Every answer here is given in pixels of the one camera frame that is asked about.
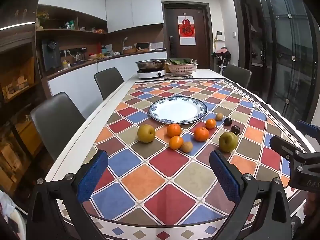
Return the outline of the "person right hand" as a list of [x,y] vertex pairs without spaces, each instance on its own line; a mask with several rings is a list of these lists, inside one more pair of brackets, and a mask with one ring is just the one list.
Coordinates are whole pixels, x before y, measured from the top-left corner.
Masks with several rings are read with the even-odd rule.
[[304,205],[304,223],[308,230],[314,230],[319,226],[319,193],[308,192]]

